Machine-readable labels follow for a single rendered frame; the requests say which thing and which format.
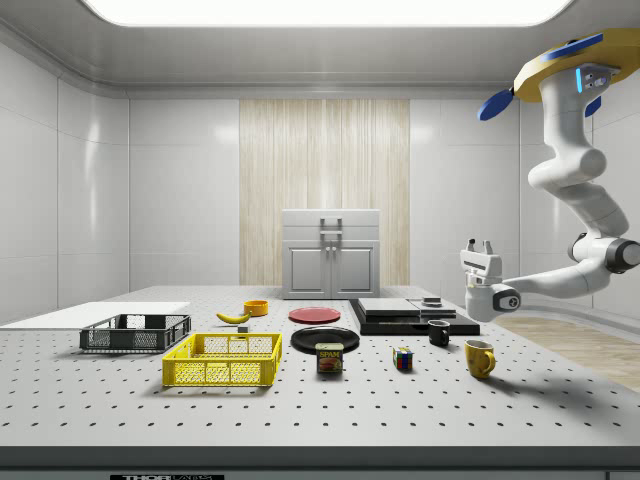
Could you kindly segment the drone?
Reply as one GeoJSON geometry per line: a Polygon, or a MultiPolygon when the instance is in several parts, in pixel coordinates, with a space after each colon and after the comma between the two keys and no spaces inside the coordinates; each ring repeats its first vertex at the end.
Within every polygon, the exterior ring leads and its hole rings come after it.
{"type": "Polygon", "coordinates": [[[514,97],[539,102],[539,84],[545,78],[570,70],[570,81],[582,94],[602,92],[612,83],[624,80],[640,68],[640,28],[611,28],[570,40],[526,63],[514,85],[488,99],[477,117],[489,120],[501,113],[514,97]]]}

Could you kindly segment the flat-sided can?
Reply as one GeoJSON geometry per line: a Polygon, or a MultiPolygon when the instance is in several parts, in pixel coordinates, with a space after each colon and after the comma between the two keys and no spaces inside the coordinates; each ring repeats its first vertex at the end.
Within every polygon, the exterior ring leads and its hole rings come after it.
{"type": "Polygon", "coordinates": [[[318,373],[341,373],[343,371],[344,345],[342,343],[316,343],[315,351],[318,373]]]}

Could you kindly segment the dark grey basket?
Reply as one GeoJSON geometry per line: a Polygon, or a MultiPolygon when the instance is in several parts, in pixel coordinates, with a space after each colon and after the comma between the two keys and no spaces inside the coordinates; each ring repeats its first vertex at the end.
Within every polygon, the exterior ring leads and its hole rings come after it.
{"type": "Polygon", "coordinates": [[[80,331],[80,348],[107,352],[163,352],[186,337],[191,317],[177,314],[119,314],[80,331]]]}

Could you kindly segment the white cabinet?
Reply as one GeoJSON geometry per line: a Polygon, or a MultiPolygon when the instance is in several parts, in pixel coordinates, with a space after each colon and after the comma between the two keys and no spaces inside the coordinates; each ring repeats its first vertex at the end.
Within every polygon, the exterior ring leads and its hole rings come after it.
{"type": "Polygon", "coordinates": [[[284,209],[283,297],[377,297],[379,218],[378,209],[284,209]]]}

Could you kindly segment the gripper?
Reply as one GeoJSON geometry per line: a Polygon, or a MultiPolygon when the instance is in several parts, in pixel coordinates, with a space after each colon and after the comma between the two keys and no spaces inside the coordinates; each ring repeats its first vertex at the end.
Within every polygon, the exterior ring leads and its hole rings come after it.
{"type": "Polygon", "coordinates": [[[489,241],[483,242],[483,251],[474,247],[475,239],[468,240],[465,249],[460,251],[461,266],[465,272],[467,286],[488,286],[502,282],[502,259],[493,253],[489,241]]]}

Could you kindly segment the red plate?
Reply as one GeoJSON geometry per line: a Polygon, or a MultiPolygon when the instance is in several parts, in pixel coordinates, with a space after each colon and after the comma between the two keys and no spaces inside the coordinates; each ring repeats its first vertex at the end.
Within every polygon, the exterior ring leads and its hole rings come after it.
{"type": "Polygon", "coordinates": [[[339,320],[341,313],[328,307],[302,307],[290,311],[288,318],[302,324],[328,324],[339,320]]]}

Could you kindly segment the black mug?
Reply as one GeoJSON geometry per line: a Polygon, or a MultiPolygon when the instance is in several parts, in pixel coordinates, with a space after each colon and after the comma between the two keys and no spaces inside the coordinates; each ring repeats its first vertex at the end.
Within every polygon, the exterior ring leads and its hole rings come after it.
{"type": "Polygon", "coordinates": [[[446,347],[450,341],[450,323],[445,320],[429,320],[428,335],[432,345],[446,347]]]}

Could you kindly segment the white board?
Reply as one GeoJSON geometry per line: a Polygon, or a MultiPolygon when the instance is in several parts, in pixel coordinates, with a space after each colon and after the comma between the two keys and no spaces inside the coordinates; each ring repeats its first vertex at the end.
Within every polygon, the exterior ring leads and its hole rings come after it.
{"type": "Polygon", "coordinates": [[[0,326],[0,329],[82,329],[118,314],[170,314],[189,302],[88,302],[0,326]]]}

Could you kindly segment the black plate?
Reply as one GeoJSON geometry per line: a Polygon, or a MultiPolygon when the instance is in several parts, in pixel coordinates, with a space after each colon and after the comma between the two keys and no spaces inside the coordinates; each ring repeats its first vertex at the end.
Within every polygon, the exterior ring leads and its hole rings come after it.
{"type": "Polygon", "coordinates": [[[344,352],[350,352],[358,347],[359,341],[360,337],[354,331],[330,326],[299,329],[291,336],[291,345],[307,354],[315,353],[317,343],[341,343],[344,352]]]}

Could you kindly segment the yellow basket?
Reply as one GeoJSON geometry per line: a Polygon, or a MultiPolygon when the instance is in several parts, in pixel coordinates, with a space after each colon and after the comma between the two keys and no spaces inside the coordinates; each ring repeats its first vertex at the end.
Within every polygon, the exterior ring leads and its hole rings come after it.
{"type": "Polygon", "coordinates": [[[165,386],[270,386],[280,333],[194,333],[162,358],[165,386]]]}

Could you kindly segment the yellow mug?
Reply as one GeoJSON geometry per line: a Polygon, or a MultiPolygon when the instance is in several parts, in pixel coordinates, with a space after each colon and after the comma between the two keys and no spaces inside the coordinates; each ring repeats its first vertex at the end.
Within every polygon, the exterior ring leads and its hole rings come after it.
{"type": "Polygon", "coordinates": [[[496,366],[494,347],[481,340],[467,340],[464,349],[470,374],[479,379],[488,378],[496,366]]]}

